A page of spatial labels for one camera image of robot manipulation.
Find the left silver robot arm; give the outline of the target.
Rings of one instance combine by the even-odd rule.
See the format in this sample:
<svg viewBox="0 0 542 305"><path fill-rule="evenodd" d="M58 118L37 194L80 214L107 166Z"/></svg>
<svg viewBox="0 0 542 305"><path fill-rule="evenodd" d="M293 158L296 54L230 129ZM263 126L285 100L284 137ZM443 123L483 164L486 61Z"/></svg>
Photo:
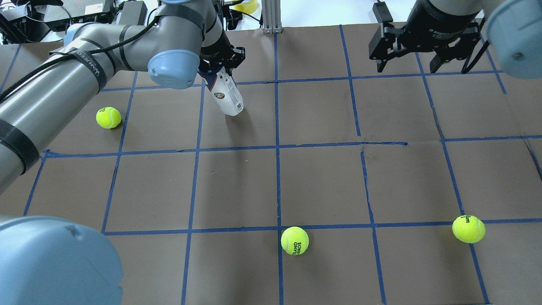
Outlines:
<svg viewBox="0 0 542 305"><path fill-rule="evenodd" d="M230 43L213 0L163 0L146 26L70 26L62 48L1 93L1 191L117 72L147 72L157 85L187 89L198 72L231 72L245 56Z"/></svg>

